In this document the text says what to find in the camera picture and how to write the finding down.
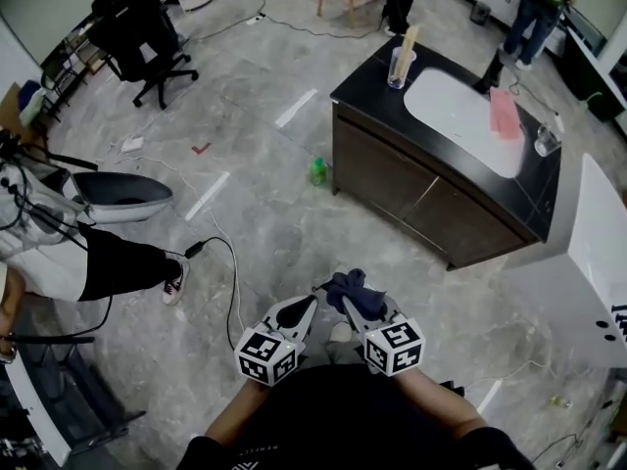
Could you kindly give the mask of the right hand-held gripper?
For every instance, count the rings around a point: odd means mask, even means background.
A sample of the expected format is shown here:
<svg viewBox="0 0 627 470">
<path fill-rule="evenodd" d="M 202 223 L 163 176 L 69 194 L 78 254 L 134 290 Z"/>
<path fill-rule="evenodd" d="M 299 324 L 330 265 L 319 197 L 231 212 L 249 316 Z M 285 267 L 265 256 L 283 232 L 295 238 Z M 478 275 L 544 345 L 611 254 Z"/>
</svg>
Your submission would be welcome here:
<svg viewBox="0 0 627 470">
<path fill-rule="evenodd" d="M 377 329 L 348 297 L 342 302 L 349 324 L 364 335 L 364 360 L 374 374 L 396 376 L 420 365 L 425 344 L 422 330 L 414 318 L 407 319 L 393 298 L 384 296 L 379 319 L 385 326 Z"/>
</svg>

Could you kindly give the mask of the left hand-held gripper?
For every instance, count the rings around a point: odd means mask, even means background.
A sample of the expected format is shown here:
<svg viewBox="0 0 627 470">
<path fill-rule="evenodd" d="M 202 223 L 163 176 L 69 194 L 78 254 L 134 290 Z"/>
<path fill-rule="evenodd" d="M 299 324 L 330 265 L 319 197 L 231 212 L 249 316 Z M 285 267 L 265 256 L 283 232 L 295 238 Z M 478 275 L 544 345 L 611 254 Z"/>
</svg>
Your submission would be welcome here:
<svg viewBox="0 0 627 470">
<path fill-rule="evenodd" d="M 293 297 L 273 305 L 263 323 L 272 331 L 247 328 L 234 351 L 239 373 L 267 387 L 281 382 L 299 366 L 318 307 L 315 295 Z"/>
</svg>

